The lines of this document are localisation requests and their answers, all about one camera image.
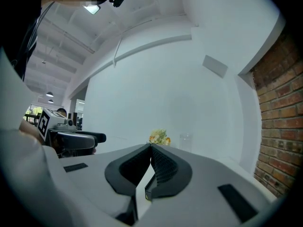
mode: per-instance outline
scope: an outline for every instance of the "red brick wall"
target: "red brick wall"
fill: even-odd
[[[252,69],[262,115],[255,178],[279,197],[303,163],[303,60],[285,28]]]

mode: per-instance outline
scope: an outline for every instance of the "clear glass cup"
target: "clear glass cup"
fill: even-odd
[[[191,152],[192,151],[193,135],[190,133],[180,134],[180,149]]]

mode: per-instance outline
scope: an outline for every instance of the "ceiling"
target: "ceiling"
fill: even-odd
[[[54,3],[38,28],[25,83],[37,102],[47,103],[45,94],[51,91],[54,105],[61,106],[72,77],[102,43],[151,17],[179,14],[184,14],[182,0],[125,0],[119,8],[105,2],[95,15]]]

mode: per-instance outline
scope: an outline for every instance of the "yellow flower bouquet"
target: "yellow flower bouquet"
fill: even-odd
[[[150,143],[169,146],[170,142],[170,137],[167,137],[165,129],[157,129],[151,132]]]

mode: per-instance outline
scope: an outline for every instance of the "black rubber pad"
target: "black rubber pad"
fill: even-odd
[[[85,163],[80,163],[80,164],[75,164],[75,165],[71,165],[71,166],[65,166],[64,170],[66,172],[72,172],[72,171],[77,171],[80,170],[82,168],[86,168],[88,167],[88,165],[86,165]]]
[[[242,223],[257,215],[258,212],[232,185],[222,185],[218,189]]]

